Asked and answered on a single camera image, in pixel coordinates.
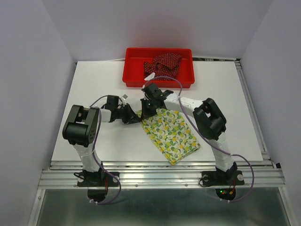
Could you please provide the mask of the lemon print skirt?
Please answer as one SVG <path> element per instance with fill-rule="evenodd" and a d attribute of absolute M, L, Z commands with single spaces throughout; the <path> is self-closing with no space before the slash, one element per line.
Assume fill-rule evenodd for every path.
<path fill-rule="evenodd" d="M 159 108 L 156 112 L 142 120 L 142 128 L 171 165 L 201 148 L 179 111 Z"/>

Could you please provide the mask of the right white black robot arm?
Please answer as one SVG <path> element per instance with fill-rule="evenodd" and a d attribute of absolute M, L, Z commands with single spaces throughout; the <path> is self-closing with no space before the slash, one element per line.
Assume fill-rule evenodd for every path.
<path fill-rule="evenodd" d="M 162 91 L 155 83 L 144 85 L 142 103 L 142 118 L 154 116 L 159 108 L 179 111 L 183 113 L 190 124 L 196 129 L 201 138 L 207 142 L 214 154 L 215 170 L 201 172 L 200 185 L 210 186 L 237 186 L 238 167 L 233 160 L 226 144 L 226 118 L 216 102 L 195 100 L 181 97 L 171 90 Z"/>

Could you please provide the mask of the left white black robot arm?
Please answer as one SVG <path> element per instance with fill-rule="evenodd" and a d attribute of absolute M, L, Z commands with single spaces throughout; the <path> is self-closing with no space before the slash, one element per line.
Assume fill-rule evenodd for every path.
<path fill-rule="evenodd" d="M 115 120 L 121 120 L 125 125 L 141 122 L 130 105 L 114 95 L 98 98 L 89 108 L 71 107 L 62 135 L 75 148 L 83 165 L 81 172 L 74 173 L 78 187 L 119 186 L 119 173 L 105 172 L 95 150 L 101 123 Z"/>

